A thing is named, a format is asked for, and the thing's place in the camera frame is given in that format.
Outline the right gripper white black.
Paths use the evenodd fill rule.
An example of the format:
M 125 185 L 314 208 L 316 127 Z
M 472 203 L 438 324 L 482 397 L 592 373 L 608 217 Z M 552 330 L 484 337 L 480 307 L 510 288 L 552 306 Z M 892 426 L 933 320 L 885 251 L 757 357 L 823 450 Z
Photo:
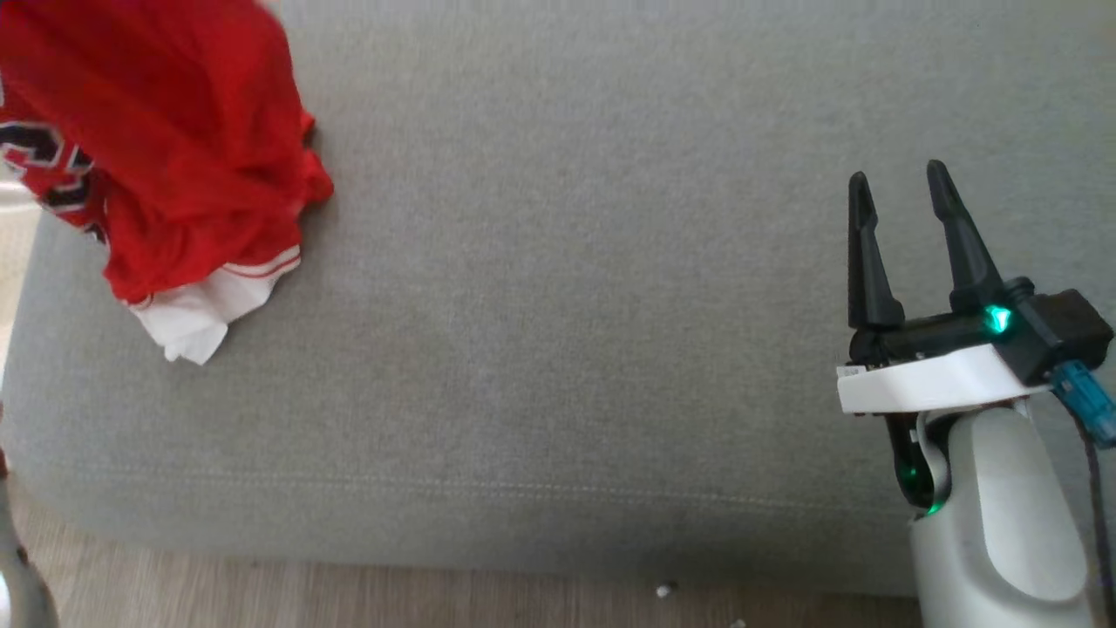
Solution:
M 850 416 L 977 408 L 1049 388 L 1026 385 L 999 354 L 1012 326 L 1011 311 L 995 306 L 1004 280 L 941 160 L 929 160 L 926 178 L 946 239 L 953 313 L 906 322 L 882 262 L 868 177 L 856 172 L 848 183 L 847 321 L 854 332 L 837 393 Z

